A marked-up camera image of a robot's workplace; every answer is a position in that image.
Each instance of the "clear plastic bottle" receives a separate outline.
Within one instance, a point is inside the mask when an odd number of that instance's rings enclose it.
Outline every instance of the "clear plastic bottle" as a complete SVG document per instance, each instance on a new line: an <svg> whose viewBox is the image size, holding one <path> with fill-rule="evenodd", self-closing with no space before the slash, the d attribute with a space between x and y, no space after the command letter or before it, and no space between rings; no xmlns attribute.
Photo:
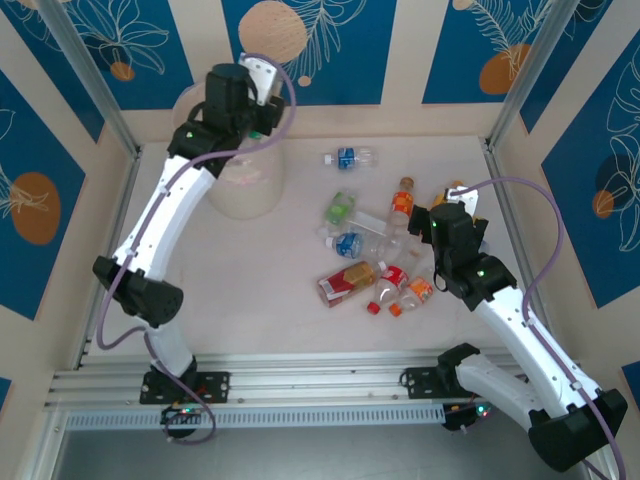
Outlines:
<svg viewBox="0 0 640 480"><path fill-rule="evenodd" d="M389 307L389 311L394 317L399 317L404 312L415 310L433 295L433 291L433 267L428 266L418 272L404 287L398 299Z"/></svg>
<svg viewBox="0 0 640 480"><path fill-rule="evenodd" d="M411 210L413 209L413 178L403 177L400 180L398 191L393 196L389 223L396 227L405 227L409 224Z"/></svg>
<svg viewBox="0 0 640 480"><path fill-rule="evenodd" d="M378 164L378 155L372 147L343 147L337 152L325 153L324 164L337 165L339 170L374 167Z"/></svg>
<svg viewBox="0 0 640 480"><path fill-rule="evenodd" d="M383 250L381 245L384 240L384 237L372 233L346 232L335 237L327 237L325 245L342 257L382 260L379 250Z"/></svg>
<svg viewBox="0 0 640 480"><path fill-rule="evenodd" d="M395 300L400 291L409 281L409 273L420 259L421 252L415 248L413 242L406 242L400 255L382 273L376 282L373 301L369 302L367 310L373 315L380 312L381 305Z"/></svg>
<svg viewBox="0 0 640 480"><path fill-rule="evenodd" d="M324 213L325 226L339 228L356 205L356 195L350 190L340 190Z"/></svg>

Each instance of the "plastic container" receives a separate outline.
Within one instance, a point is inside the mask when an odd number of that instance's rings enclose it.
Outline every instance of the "plastic container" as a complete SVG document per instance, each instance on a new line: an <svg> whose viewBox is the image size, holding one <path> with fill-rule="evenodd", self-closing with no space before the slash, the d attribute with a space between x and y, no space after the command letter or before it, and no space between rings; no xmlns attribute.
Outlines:
<svg viewBox="0 0 640 480"><path fill-rule="evenodd" d="M337 165L339 170L353 170L357 167L374 167L378 156L372 147L343 147L337 152L325 153L325 165Z"/></svg>
<svg viewBox="0 0 640 480"><path fill-rule="evenodd" d="M389 224L395 227L409 225L409 218L413 209L413 195L411 192L413 192L413 179L411 177L403 177L391 202Z"/></svg>
<svg viewBox="0 0 640 480"><path fill-rule="evenodd" d="M173 107L173 128L182 125L191 109L204 100L204 81L182 92ZM202 113L199 113L196 119L201 118ZM265 139L255 134L253 138L247 137L240 148L256 145ZM271 211L282 197L284 170L281 143L254 154L234 157L227 162L220 178L207 192L207 198L216 210L227 217L259 217Z"/></svg>
<svg viewBox="0 0 640 480"><path fill-rule="evenodd" d="M433 267L422 269L400 292L398 299L389 307L394 317L415 310L433 295Z"/></svg>
<svg viewBox="0 0 640 480"><path fill-rule="evenodd" d="M378 250L384 237L374 234L347 232L336 237L327 237L325 245L346 258L365 257L369 260L381 260Z"/></svg>
<svg viewBox="0 0 640 480"><path fill-rule="evenodd" d="M317 291L324 304L331 308L367 287L387 268L384 262L361 261L318 280Z"/></svg>
<svg viewBox="0 0 640 480"><path fill-rule="evenodd" d="M409 281L409 273L420 259L421 252L416 244L407 241L400 255L389 264L376 282L374 299L367 310L373 315L380 313L382 305L394 301Z"/></svg>

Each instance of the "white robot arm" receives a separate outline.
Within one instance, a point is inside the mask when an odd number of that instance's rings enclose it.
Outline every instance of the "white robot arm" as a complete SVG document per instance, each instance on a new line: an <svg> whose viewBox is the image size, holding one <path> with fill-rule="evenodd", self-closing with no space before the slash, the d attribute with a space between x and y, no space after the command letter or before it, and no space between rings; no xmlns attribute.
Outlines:
<svg viewBox="0 0 640 480"><path fill-rule="evenodd" d="M237 149L250 131L269 135L282 116L284 102L278 97L281 87L277 70L259 58L242 56L237 65L216 65L207 76L206 100L176 130L161 178L133 231L112 258L99 257L94 263L94 273L109 288L116 272L132 256L114 298L145 328L157 354L154 363L161 363L185 382L189 379L183 377L192 374L196 365L179 318L174 318L183 295L164 278L182 230L229 158L190 168L188 164L205 153ZM198 121L195 117L200 110L202 120ZM186 170L168 190L167 184L182 169ZM134 252L134 241L148 213L163 195ZM183 396L179 390L174 393ZM179 400L173 394L156 397L160 397L159 402Z"/></svg>
<svg viewBox="0 0 640 480"><path fill-rule="evenodd" d="M478 194L460 194L466 190L464 186L448 190L446 203L431 211L414 207L409 231L433 246L436 274L446 289L498 334L528 383L496 367L468 344L441 355L432 377L445 391L463 389L491 402L527 430L534 449L549 466L566 471L607 443L583 395L595 404L614 435L626 413L626 401L617 390L604 392L586 375L531 309L524 315L523 293L513 275L500 260L479 252L488 222L473 218Z"/></svg>

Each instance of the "white container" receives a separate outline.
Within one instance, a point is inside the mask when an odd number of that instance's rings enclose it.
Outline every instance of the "white container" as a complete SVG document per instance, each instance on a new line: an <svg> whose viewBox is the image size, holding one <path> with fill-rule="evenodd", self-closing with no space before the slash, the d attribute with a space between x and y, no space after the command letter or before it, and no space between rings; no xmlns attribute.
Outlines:
<svg viewBox="0 0 640 480"><path fill-rule="evenodd" d="M186 121L189 111L196 104L204 101L204 94L204 83L200 82L180 95L173 107L174 128ZM267 137L256 135L256 138L252 138L254 135L246 138L240 148L267 140ZM282 197L283 188L284 155L282 146L276 144L267 150L229 160L207 193L207 198L223 215L246 220L273 210Z"/></svg>

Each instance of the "bottle label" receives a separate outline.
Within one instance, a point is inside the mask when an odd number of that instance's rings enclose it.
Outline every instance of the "bottle label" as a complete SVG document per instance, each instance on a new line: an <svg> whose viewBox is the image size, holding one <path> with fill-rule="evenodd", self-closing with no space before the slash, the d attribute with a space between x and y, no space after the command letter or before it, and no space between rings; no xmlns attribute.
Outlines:
<svg viewBox="0 0 640 480"><path fill-rule="evenodd" d="M338 255L347 258L358 258L362 250L362 243L359 241L361 235L358 233L345 233L336 238L336 252Z"/></svg>
<svg viewBox="0 0 640 480"><path fill-rule="evenodd" d="M415 293L422 303L433 295L433 285L422 277L416 277L409 284L409 288Z"/></svg>
<svg viewBox="0 0 640 480"><path fill-rule="evenodd" d="M338 149L338 169L349 170L356 166L356 152L353 148Z"/></svg>
<svg viewBox="0 0 640 480"><path fill-rule="evenodd" d="M392 210L394 212L406 213L407 216L411 215L411 209L413 208L413 195L409 192L397 192L393 196Z"/></svg>
<svg viewBox="0 0 640 480"><path fill-rule="evenodd" d="M385 270L382 278L389 280L398 290L402 290L409 280L409 275L401 268L391 266Z"/></svg>

